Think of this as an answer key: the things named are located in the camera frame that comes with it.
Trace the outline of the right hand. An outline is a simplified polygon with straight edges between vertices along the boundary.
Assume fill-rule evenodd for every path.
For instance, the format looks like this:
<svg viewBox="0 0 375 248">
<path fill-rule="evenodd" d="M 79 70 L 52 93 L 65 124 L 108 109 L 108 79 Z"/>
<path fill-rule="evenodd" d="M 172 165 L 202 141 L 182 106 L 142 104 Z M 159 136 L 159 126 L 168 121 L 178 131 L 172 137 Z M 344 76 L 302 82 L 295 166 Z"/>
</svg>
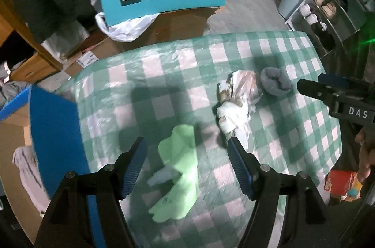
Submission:
<svg viewBox="0 0 375 248">
<path fill-rule="evenodd" d="M 374 131 L 363 127 L 356 135 L 356 142 L 360 144 L 358 180 L 363 183 L 371 173 L 374 165 Z"/>
</svg>

